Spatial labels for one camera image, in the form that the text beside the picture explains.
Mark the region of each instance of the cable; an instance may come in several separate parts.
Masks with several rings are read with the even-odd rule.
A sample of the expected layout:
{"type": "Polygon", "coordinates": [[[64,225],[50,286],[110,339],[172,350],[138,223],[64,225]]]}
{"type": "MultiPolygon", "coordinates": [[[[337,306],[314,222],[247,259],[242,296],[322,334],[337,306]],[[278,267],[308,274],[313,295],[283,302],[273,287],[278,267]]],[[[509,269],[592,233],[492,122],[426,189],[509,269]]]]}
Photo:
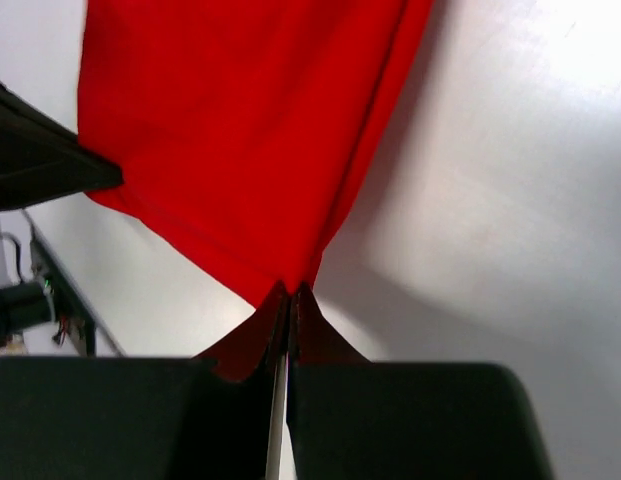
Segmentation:
{"type": "Polygon", "coordinates": [[[25,283],[25,279],[23,278],[23,274],[21,273],[21,242],[13,234],[6,232],[0,233],[0,240],[9,240],[14,245],[14,255],[19,283],[25,283]]]}

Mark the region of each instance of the white background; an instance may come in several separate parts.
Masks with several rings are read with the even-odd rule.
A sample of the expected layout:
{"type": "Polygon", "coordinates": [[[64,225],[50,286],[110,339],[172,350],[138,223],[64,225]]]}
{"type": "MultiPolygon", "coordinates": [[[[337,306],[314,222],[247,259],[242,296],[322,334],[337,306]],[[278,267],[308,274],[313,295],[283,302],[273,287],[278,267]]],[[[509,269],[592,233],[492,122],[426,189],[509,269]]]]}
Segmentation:
{"type": "MultiPolygon", "coordinates": [[[[0,78],[69,128],[82,15],[73,0],[0,0],[0,78]]],[[[135,309],[153,306],[147,262],[222,299],[209,306],[188,290],[173,306],[190,337],[217,328],[202,316],[229,309],[229,329],[248,311],[142,226],[101,210],[71,198],[32,214],[121,338],[138,335],[135,309]],[[121,249],[138,253],[126,263],[121,249]],[[106,305],[118,278],[138,290],[126,307],[106,305]]],[[[621,480],[621,2],[440,0],[316,291],[374,358],[509,365],[558,478],[621,480]]],[[[157,331],[167,321],[144,320],[157,331]]],[[[194,349],[121,346],[177,353],[179,342],[194,349]]]]}

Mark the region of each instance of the white tabletop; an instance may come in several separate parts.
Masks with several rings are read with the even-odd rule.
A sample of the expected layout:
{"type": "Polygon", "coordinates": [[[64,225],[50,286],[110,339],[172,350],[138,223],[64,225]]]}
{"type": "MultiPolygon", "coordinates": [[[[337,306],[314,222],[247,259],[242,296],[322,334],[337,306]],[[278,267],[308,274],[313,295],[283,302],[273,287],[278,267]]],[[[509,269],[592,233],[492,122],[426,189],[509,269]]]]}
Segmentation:
{"type": "MultiPolygon", "coordinates": [[[[69,128],[82,6],[0,0],[0,79],[69,128]]],[[[493,360],[558,478],[621,480],[621,2],[440,1],[316,287],[381,359],[493,360]]],[[[250,307],[136,220],[29,209],[127,353],[191,355],[250,307]]]]}

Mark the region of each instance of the folded red cloth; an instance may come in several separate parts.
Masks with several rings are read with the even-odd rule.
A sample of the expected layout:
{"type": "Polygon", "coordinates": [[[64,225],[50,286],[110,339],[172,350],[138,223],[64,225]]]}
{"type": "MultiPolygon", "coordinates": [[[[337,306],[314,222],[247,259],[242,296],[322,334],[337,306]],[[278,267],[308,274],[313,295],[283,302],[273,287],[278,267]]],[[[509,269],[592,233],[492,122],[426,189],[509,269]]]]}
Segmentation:
{"type": "Polygon", "coordinates": [[[432,0],[90,0],[79,141],[133,215],[257,305],[312,282],[432,0]]]}

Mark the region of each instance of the red fabric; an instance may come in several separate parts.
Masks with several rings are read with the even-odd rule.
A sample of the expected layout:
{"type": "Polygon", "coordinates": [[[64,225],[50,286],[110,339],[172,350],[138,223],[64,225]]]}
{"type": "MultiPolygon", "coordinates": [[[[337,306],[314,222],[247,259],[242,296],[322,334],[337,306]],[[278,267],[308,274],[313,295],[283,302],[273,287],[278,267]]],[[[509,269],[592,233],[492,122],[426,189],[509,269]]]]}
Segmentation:
{"type": "Polygon", "coordinates": [[[134,215],[257,305],[312,282],[431,0],[90,0],[79,141],[134,215]]]}

